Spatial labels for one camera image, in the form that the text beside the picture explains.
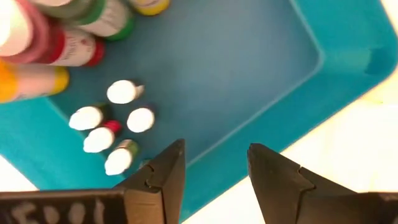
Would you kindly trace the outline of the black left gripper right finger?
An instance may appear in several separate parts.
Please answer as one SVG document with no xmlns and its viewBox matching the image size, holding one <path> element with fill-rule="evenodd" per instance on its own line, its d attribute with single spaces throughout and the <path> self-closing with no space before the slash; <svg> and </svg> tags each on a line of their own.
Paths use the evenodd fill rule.
<svg viewBox="0 0 398 224">
<path fill-rule="evenodd" d="M 354 192 L 258 143 L 248 171 L 266 224 L 398 224 L 398 192 Z"/>
</svg>

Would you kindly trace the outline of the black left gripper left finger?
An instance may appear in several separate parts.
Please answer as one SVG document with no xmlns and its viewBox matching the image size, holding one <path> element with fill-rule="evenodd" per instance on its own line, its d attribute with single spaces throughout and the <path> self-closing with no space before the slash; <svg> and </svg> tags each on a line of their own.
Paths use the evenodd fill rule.
<svg viewBox="0 0 398 224">
<path fill-rule="evenodd" d="M 0 224 L 179 224 L 185 141 L 111 189 L 0 192 Z"/>
</svg>

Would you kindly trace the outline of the small olive green coloring bottle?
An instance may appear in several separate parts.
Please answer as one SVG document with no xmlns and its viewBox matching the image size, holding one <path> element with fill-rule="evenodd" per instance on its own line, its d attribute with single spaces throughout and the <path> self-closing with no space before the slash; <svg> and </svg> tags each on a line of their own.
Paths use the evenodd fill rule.
<svg viewBox="0 0 398 224">
<path fill-rule="evenodd" d="M 122 174 L 130 168 L 138 152 L 139 146 L 135 141 L 131 139 L 121 141 L 104 163 L 106 175 Z"/>
</svg>

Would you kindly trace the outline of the small red food coloring bottle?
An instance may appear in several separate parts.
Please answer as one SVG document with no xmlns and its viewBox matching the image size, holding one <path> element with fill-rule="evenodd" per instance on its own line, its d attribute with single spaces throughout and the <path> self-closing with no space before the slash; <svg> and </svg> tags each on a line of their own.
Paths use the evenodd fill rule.
<svg viewBox="0 0 398 224">
<path fill-rule="evenodd" d="M 119 121 L 105 122 L 89 132 L 83 141 L 83 150 L 87 153 L 98 153 L 110 148 L 121 129 L 122 125 Z"/>
</svg>

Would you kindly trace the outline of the small blue food coloring bottle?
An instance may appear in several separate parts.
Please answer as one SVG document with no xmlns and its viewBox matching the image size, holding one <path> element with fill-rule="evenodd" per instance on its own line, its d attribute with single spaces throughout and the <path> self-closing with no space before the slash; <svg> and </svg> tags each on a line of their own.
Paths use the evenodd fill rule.
<svg viewBox="0 0 398 224">
<path fill-rule="evenodd" d="M 155 114 L 149 108 L 133 110 L 127 118 L 127 127 L 134 133 L 143 133 L 149 130 L 155 123 Z"/>
</svg>

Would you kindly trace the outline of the small purple food coloring bottle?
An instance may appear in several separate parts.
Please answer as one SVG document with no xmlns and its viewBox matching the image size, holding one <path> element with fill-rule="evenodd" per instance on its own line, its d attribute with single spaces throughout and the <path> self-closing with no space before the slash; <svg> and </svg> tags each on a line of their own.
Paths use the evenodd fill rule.
<svg viewBox="0 0 398 224">
<path fill-rule="evenodd" d="M 144 88 L 144 85 L 136 85 L 131 80 L 118 80 L 108 87 L 106 96 L 110 102 L 123 105 L 138 99 Z"/>
</svg>

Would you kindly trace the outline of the large golden yellow coloring bottle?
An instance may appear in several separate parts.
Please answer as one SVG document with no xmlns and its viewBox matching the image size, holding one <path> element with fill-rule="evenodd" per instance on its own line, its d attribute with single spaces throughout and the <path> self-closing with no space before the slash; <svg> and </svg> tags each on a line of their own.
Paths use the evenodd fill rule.
<svg viewBox="0 0 398 224">
<path fill-rule="evenodd" d="M 55 95 L 69 84 L 65 67 L 16 65 L 0 60 L 0 103 Z"/>
</svg>

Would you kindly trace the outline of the large red food coloring bottle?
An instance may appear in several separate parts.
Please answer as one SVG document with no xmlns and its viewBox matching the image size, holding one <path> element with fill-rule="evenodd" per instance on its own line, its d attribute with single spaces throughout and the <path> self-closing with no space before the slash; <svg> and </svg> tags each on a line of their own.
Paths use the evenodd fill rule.
<svg viewBox="0 0 398 224">
<path fill-rule="evenodd" d="M 0 0 L 0 59 L 51 66 L 96 65 L 104 44 L 43 15 L 28 0 Z"/>
</svg>

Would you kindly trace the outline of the large green food coloring bottle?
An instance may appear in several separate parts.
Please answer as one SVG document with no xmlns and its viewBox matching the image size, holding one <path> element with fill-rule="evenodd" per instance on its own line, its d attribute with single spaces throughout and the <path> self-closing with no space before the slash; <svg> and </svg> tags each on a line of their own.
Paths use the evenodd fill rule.
<svg viewBox="0 0 398 224">
<path fill-rule="evenodd" d="M 134 18 L 122 0 L 29 0 L 50 17 L 108 40 L 133 30 Z"/>
</svg>

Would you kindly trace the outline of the large yellow food coloring bottle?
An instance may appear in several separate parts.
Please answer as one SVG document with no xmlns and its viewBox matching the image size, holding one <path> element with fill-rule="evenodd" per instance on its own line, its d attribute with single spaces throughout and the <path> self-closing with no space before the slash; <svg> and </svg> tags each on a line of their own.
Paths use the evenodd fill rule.
<svg viewBox="0 0 398 224">
<path fill-rule="evenodd" d="M 130 5 L 140 14 L 154 16 L 166 10 L 171 0 L 128 0 Z"/>
</svg>

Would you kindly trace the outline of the blue plastic bin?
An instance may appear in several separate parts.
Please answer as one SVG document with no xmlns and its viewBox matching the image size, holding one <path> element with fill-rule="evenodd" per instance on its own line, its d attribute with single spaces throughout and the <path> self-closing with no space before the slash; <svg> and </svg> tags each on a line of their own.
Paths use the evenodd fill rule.
<svg viewBox="0 0 398 224">
<path fill-rule="evenodd" d="M 247 175 L 251 143 L 282 151 L 397 64 L 381 0 L 172 0 L 107 42 L 99 65 L 71 68 L 64 92 L 0 105 L 0 155 L 39 189 L 115 186 L 124 175 L 106 175 L 106 154 L 85 153 L 68 120 L 134 80 L 144 94 L 108 113 L 125 123 L 136 108 L 155 111 L 150 130 L 118 137 L 138 143 L 140 160 L 185 140 L 186 220 Z"/>
</svg>

